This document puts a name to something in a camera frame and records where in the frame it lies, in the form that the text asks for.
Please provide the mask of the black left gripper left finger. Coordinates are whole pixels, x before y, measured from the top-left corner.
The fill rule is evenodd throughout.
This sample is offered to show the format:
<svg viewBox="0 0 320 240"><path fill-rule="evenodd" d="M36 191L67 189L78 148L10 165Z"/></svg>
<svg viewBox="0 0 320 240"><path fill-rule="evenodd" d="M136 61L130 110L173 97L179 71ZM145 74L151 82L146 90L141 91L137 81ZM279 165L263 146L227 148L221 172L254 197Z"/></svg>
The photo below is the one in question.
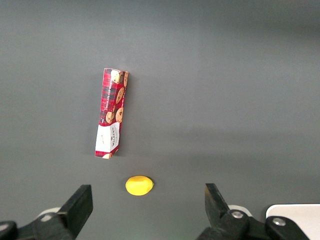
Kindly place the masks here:
<svg viewBox="0 0 320 240"><path fill-rule="evenodd" d="M75 240L93 211L92 187L81 185L61 206L47 209L29 224L0 222L2 240Z"/></svg>

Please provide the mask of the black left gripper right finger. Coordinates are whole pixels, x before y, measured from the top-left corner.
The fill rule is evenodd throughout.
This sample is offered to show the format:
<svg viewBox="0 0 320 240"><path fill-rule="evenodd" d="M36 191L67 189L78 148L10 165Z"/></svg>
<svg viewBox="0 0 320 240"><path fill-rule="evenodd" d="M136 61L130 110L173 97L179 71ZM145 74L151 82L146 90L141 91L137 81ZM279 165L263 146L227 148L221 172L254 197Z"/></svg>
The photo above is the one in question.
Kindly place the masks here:
<svg viewBox="0 0 320 240"><path fill-rule="evenodd" d="M307 240L291 219L269 216L264 223L240 209L230 209L214 183L205 185L205 211L210 223L198 240Z"/></svg>

